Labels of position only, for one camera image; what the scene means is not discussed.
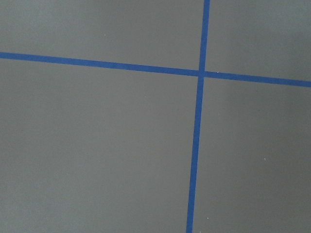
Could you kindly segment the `long blue tape strip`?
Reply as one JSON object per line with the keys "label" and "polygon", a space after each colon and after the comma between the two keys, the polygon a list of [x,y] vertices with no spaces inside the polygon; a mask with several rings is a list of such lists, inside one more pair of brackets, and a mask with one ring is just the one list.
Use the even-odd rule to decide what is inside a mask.
{"label": "long blue tape strip", "polygon": [[201,30],[201,40],[200,40],[200,56],[199,56],[197,88],[196,88],[196,103],[195,103],[194,129],[193,129],[193,138],[192,138],[192,153],[191,153],[191,166],[190,166],[190,182],[189,182],[186,233],[191,233],[193,231],[196,179],[197,179],[197,169],[198,169],[198,155],[199,155],[201,116],[202,116],[202,103],[203,103],[203,92],[204,92],[204,78],[205,78],[206,57],[207,57],[209,13],[210,13],[210,1],[205,0],[204,7],[203,7],[202,30]]}

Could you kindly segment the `crossing blue tape strip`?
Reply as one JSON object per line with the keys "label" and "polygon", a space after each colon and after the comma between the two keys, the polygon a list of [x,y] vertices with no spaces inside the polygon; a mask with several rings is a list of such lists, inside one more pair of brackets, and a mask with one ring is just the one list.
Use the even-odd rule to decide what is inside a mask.
{"label": "crossing blue tape strip", "polygon": [[192,76],[192,77],[202,75],[205,78],[235,80],[235,81],[245,81],[245,82],[255,82],[255,83],[267,83],[267,84],[279,84],[279,85],[289,85],[289,86],[308,87],[308,88],[310,88],[311,86],[310,81],[304,81],[304,80],[272,78],[272,77],[232,74],[232,73],[213,72],[213,71],[199,71],[199,70],[193,70],[193,69],[182,69],[182,68],[171,68],[171,67],[136,65],[136,64],[127,64],[127,63],[115,63],[115,62],[106,62],[106,61],[63,58],[63,57],[33,55],[33,54],[23,54],[23,53],[1,52],[0,57],[1,59],[10,59],[10,60],[43,62],[43,63],[53,63],[53,64],[73,65],[73,66],[100,67],[100,68],[109,68],[109,69],[163,73],[163,74]]}

